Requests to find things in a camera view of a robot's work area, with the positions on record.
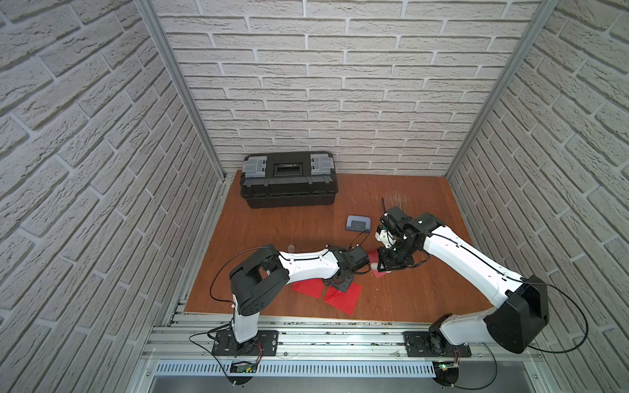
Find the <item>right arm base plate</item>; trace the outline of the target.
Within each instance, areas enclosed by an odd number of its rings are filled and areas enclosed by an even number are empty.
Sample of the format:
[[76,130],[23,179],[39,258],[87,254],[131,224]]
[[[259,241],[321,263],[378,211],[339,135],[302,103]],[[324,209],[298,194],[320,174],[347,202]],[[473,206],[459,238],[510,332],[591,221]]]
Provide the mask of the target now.
[[454,346],[440,333],[410,331],[403,332],[402,335],[407,356],[410,358],[446,357],[460,359],[472,356],[467,345]]

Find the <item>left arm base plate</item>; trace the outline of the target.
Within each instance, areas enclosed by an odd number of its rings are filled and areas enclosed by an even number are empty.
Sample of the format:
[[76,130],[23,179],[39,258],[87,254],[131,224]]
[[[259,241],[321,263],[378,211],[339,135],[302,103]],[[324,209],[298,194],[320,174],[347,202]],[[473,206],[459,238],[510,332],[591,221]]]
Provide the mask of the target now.
[[240,343],[231,330],[213,333],[214,356],[275,356],[278,346],[278,331],[262,330],[252,339]]

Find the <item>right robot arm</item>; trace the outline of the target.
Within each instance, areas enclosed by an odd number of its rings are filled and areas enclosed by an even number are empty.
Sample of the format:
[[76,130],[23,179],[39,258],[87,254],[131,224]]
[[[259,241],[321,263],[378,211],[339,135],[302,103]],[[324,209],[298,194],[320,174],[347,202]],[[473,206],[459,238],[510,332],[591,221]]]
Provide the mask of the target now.
[[535,275],[524,278],[494,262],[436,216],[412,218],[394,206],[381,217],[376,238],[383,244],[378,249],[378,271],[410,269],[414,253],[423,252],[450,266],[491,303],[485,311],[448,314],[435,322],[435,335],[448,344],[494,342],[521,354],[547,326],[549,300],[543,280]]

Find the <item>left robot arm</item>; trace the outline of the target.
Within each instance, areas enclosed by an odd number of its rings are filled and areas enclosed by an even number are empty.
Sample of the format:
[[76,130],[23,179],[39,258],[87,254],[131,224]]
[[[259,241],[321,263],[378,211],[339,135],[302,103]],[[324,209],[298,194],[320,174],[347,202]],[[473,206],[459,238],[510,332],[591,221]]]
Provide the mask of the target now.
[[257,248],[229,274],[234,302],[231,330],[236,342],[243,344],[257,337],[260,312],[286,286],[311,279],[337,286],[364,273],[362,269],[369,264],[368,253],[360,246],[328,246],[306,253],[281,252],[272,245]]

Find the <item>dark red envelope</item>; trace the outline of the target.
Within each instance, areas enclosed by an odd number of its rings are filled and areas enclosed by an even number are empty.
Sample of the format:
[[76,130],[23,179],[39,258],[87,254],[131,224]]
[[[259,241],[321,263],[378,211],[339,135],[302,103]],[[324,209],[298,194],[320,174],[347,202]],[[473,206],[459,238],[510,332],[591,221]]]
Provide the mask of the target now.
[[[379,254],[378,254],[378,250],[371,250],[370,252],[368,252],[368,256],[370,258],[370,265],[378,265],[379,262]],[[371,270],[371,273],[376,277],[376,278],[381,278],[385,275],[388,274],[388,271],[373,271]]]

